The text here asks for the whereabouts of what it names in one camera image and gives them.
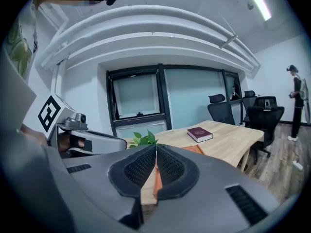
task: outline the floor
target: floor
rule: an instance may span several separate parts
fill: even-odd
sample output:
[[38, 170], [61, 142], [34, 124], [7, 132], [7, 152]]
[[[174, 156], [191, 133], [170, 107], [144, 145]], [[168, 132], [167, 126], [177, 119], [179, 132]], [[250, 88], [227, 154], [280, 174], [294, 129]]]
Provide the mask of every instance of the floor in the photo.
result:
[[[290, 132], [291, 125], [278, 124], [275, 140], [267, 147], [271, 156], [268, 158], [266, 153], [259, 151], [258, 162], [254, 165], [254, 153], [251, 151], [245, 171], [246, 175], [271, 191], [280, 203], [301, 191], [311, 171], [311, 127], [300, 128], [297, 142], [287, 140]], [[294, 160], [304, 167], [303, 171], [293, 166]], [[155, 208], [155, 205], [143, 206], [145, 220]]]

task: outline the green plant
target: green plant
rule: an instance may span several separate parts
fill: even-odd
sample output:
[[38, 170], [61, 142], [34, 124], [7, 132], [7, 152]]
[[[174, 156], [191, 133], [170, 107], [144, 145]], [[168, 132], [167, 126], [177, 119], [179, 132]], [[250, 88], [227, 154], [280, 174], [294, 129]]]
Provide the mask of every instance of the green plant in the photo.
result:
[[129, 149], [135, 148], [140, 145], [156, 144], [157, 140], [155, 138], [155, 135], [152, 134], [149, 130], [147, 130], [147, 132], [148, 135], [144, 137], [142, 137], [141, 134], [138, 132], [133, 132], [134, 133], [133, 142], [129, 142], [129, 144], [131, 144], [129, 146]]

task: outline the fluorescent light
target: fluorescent light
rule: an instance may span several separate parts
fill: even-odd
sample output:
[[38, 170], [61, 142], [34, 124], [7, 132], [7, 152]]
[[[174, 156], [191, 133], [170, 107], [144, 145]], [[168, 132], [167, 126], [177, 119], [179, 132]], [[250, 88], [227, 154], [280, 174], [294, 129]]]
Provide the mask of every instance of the fluorescent light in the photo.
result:
[[261, 14], [263, 15], [264, 20], [265, 21], [269, 20], [271, 18], [271, 14], [264, 0], [254, 0], [254, 1], [257, 4]]

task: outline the backpack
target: backpack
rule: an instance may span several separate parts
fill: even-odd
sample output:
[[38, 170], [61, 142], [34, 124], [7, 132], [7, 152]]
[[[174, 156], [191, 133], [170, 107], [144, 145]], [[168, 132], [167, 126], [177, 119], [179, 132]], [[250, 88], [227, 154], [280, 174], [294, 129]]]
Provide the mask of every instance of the backpack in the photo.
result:
[[298, 75], [296, 75], [296, 77], [301, 81], [301, 86], [300, 86], [300, 91], [299, 91], [300, 97], [302, 100], [308, 101], [309, 100], [309, 90], [307, 87], [306, 79], [301, 79]]

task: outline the desk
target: desk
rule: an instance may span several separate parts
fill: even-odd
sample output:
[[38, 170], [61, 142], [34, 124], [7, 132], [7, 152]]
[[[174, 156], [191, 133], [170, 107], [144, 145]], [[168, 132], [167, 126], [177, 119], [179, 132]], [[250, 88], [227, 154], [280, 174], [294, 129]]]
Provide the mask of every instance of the desk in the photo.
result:
[[[187, 129], [201, 127], [214, 134], [213, 139], [197, 143], [188, 134]], [[205, 155], [228, 162], [237, 167], [243, 157], [241, 170], [244, 170], [250, 147], [257, 141], [263, 140], [263, 131], [253, 130], [214, 121], [204, 121], [191, 127], [168, 130], [155, 134], [158, 143], [174, 147], [189, 147], [198, 144]], [[150, 174], [141, 190], [141, 204], [156, 204], [153, 196], [155, 185], [155, 169]]]

